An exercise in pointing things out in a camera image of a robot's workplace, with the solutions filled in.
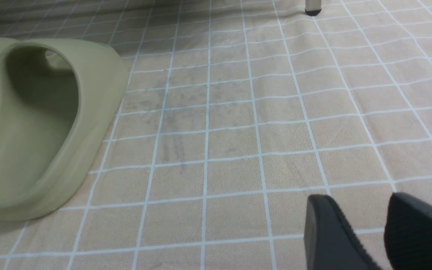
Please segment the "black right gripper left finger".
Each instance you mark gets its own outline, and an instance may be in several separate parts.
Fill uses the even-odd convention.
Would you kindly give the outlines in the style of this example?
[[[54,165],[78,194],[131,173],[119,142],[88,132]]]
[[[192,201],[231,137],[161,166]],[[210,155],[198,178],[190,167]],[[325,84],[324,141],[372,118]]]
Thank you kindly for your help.
[[[304,247],[308,270],[381,269],[329,195],[307,197]]]

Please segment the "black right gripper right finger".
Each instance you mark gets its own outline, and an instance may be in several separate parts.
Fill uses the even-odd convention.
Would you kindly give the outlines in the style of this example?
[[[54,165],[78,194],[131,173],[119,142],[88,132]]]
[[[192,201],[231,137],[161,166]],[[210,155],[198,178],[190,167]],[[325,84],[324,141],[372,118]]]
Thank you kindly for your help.
[[[432,270],[432,205],[407,193],[393,193],[384,246],[394,270]]]

